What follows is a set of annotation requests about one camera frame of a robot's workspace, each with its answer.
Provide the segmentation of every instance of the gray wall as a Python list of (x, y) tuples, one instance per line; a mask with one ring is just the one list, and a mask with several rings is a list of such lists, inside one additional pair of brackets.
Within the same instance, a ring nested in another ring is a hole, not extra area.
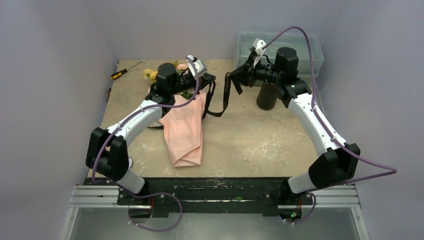
[(0, 233), (57, 240), (115, 69), (84, 2), (0, 3)]
[[(350, 1), (323, 45), (326, 115), (362, 155), (399, 173), (357, 184), (371, 239), (422, 239), (424, 3)], [(363, 163), (356, 176), (380, 172)]]
[(299, 25), (325, 42), (347, 0), (88, 0), (117, 59), (232, 59), (241, 30)]

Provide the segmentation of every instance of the clear plastic bin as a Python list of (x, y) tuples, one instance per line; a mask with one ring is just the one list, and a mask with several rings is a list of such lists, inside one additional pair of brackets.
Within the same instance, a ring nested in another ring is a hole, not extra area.
[[(256, 38), (262, 39), (268, 43), (277, 34), (278, 32), (241, 31), (238, 34), (237, 43), (234, 48), (234, 66), (237, 68), (246, 62), (251, 53), (249, 48)], [(315, 34), (308, 34), (308, 37), (312, 47), (313, 73), (314, 76), (317, 77), (321, 65), (323, 65), (324, 62), (324, 56), (318, 36)], [(300, 78), (309, 78), (311, 76), (311, 67), (309, 64), (308, 46), (303, 34), (297, 32), (284, 33), (266, 49), (264, 54), (268, 55), (269, 60), (274, 63), (277, 50), (281, 47), (289, 47), (296, 50), (297, 56), (299, 57), (299, 64), (297, 66), (299, 72), (297, 76)], [(266, 58), (262, 57), (262, 59), (262, 63), (266, 63)]]

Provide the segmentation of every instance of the screwdriver handle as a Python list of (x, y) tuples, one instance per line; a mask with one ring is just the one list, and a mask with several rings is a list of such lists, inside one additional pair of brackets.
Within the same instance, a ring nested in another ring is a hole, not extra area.
[(110, 78), (112, 80), (118, 79), (119, 77), (121, 77), (126, 72), (128, 72), (128, 70), (126, 68), (124, 68), (123, 70), (117, 71), (114, 74), (110, 75)]

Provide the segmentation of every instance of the pink flower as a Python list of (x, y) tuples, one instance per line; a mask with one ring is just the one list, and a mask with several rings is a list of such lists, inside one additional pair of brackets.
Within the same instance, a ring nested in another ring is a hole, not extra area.
[(187, 66), (187, 64), (185, 64), (185, 63), (181, 63), (181, 64), (178, 64), (178, 66), (176, 66), (176, 69), (180, 70), (180, 71), (184, 71), (188, 68), (189, 68), (189, 66)]

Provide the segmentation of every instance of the gray floor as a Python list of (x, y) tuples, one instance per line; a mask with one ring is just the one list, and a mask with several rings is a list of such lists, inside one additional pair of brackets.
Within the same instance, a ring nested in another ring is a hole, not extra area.
[[(149, 232), (128, 224), (125, 208), (80, 208), (72, 240), (357, 240), (350, 208), (315, 209), (305, 222), (291, 227), (279, 217), (260, 214), (199, 214), (185, 213), (180, 224), (171, 231)], [(146, 226), (166, 228), (177, 219), (149, 219)]]

